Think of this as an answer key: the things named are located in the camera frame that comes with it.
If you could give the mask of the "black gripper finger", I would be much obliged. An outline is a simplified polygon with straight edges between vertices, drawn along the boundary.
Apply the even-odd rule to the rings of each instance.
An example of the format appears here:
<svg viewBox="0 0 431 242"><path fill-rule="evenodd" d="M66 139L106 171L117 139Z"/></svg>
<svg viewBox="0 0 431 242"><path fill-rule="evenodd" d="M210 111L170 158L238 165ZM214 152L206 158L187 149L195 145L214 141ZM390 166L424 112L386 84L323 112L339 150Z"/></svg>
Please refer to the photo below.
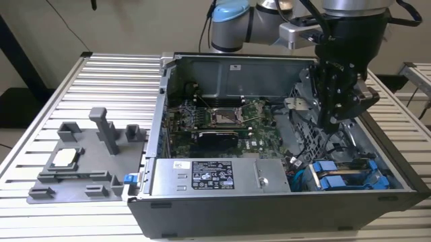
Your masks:
<svg viewBox="0 0 431 242"><path fill-rule="evenodd" d="M319 63L319 126L325 133L331 134L337 130L335 124L331 123L334 109L334 88L335 88L334 71L329 63Z"/></svg>
<svg viewBox="0 0 431 242"><path fill-rule="evenodd" d="M345 120L350 118L350 113L353 109L353 84L354 75L353 71L345 71L339 73L337 77L335 86L335 109L334 116L338 120Z"/></svg>

